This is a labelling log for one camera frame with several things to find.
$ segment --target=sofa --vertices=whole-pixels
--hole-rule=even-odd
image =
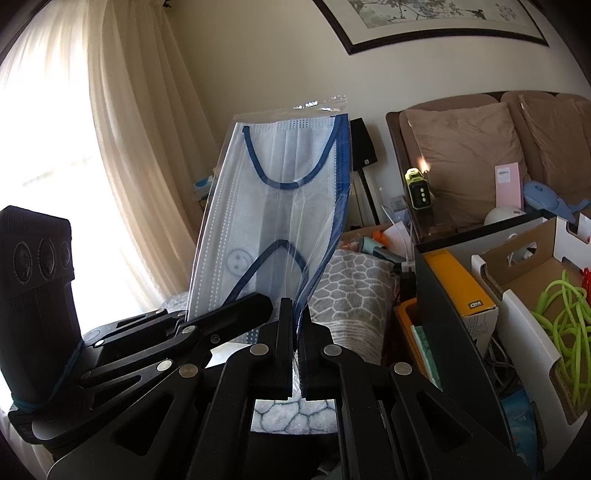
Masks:
[[[386,120],[402,177],[409,168],[428,170],[433,207],[410,212],[416,243],[481,226],[495,207],[496,165],[518,162],[522,181],[544,183],[567,203],[591,199],[591,102],[582,96],[477,93]]]

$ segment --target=green and black device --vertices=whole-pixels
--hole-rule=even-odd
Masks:
[[[431,206],[431,194],[429,184],[418,168],[409,168],[404,175],[408,186],[410,200],[415,210],[429,208]]]

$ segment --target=gray and white blanket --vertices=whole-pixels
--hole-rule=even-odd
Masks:
[[[334,343],[353,350],[366,362],[379,364],[396,280],[390,262],[337,250],[310,299],[312,321],[326,325]],[[182,310],[187,299],[188,293],[184,293],[162,307],[169,312]],[[214,349],[213,361],[225,361],[241,345],[226,344],[219,352]],[[252,431],[299,435],[337,431],[335,401],[303,399],[295,367],[293,391],[288,400],[257,400]]]

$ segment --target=packaged face mask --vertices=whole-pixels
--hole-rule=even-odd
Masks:
[[[294,302],[316,288],[342,233],[349,198],[346,114],[237,123],[204,225],[189,317],[259,292]],[[248,335],[256,342],[258,331]]]

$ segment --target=framed painting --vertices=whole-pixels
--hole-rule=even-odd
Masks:
[[[548,45],[521,0],[314,0],[350,55],[418,38],[488,35]]]

